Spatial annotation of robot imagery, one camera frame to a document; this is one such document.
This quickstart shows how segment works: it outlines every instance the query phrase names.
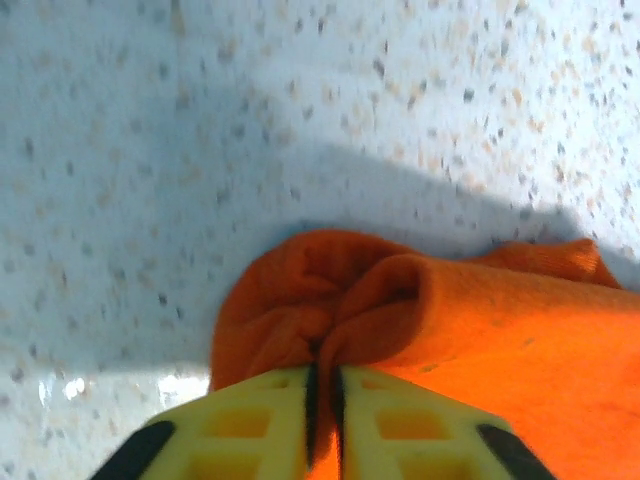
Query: folded orange towel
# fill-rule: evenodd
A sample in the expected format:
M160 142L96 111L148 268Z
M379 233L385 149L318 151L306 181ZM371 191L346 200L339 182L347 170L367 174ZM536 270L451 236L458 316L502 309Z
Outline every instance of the folded orange towel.
M354 364L504 417L561 479L640 479L640 295L590 240L454 262L357 233L295 236L223 304L211 388L313 360L309 478L337 478L326 385Z

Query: orange bag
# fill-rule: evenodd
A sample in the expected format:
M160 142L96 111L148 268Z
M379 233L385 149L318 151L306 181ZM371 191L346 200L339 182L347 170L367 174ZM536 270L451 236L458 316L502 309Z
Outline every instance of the orange bag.
M502 416L560 479L640 479L640 295L620 289L590 240L448 261L370 235L297 235L224 302L211 388L314 360L311 479L338 476L336 364Z

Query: black rubber tip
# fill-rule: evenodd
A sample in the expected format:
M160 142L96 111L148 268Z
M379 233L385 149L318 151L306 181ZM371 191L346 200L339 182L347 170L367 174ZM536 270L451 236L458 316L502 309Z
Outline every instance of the black rubber tip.
M90 480L138 480L176 430L170 421L144 427L131 435Z
M516 435L494 425L476 427L489 450L514 480L556 480Z

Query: terrazzo floor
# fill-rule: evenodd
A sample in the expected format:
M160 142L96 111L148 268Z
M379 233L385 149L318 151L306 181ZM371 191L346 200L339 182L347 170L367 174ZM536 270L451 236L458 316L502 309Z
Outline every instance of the terrazzo floor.
M247 264L594 238L640 290L640 0L0 0L0 480L205 392Z

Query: rectangular hole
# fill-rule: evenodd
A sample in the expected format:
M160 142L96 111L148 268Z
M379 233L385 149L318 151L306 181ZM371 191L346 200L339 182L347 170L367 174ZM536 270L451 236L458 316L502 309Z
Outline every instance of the rectangular hole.
M278 378L276 380L273 380L271 383L269 383L268 385L265 385L262 388L279 389L279 388L287 388L288 386L289 386L288 378Z
M399 459L403 480L473 480L471 467L465 458L432 458L412 455Z
M204 435L224 438L263 438L271 412L265 408L234 408L216 412L207 422Z
M211 454L194 459L189 469L189 480L254 480L258 474L260 458L250 454Z
M364 379L362 380L362 388L365 390L385 390L385 387L377 384L376 382L372 382L371 380Z
M446 440L442 423L433 414L419 409L382 410L376 415L380 437L385 440Z

